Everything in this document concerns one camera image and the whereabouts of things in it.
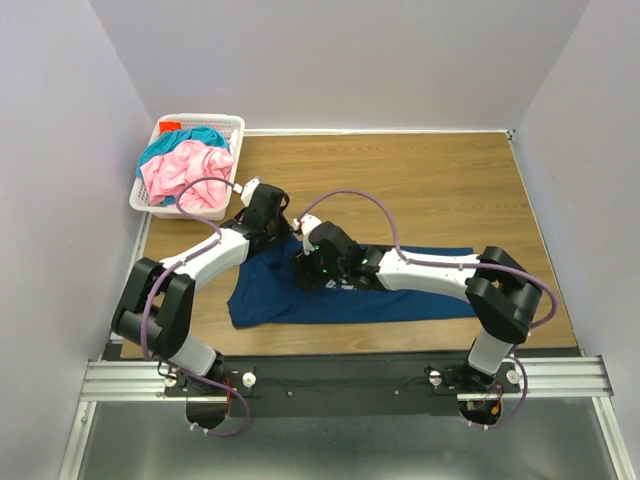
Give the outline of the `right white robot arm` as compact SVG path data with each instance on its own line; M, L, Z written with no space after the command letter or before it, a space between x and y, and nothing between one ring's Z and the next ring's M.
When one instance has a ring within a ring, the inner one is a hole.
M524 343L542 296L536 279L501 248L480 255L445 257L364 246L329 221L306 215L294 222L302 247L292 258L298 284L307 291L343 284L362 291L418 291L471 306L481 324L460 380L480 392L496 380L503 360Z

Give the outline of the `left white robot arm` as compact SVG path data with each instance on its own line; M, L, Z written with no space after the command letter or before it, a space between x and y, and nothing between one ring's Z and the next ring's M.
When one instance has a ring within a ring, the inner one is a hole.
M155 261L137 260L115 309L111 331L145 347L147 356L181 368L201 395L224 381L222 354L191 332L194 297L208 282L252 257L284 243L289 196L257 180L242 191L244 208L208 239Z

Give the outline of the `dark blue t shirt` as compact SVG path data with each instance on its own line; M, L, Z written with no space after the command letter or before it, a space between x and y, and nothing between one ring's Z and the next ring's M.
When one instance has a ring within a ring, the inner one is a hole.
M301 249L294 235L239 268L227 301L236 328L263 324L366 324L473 317L471 305L442 294L363 291L331 284L306 292L296 284L290 259Z

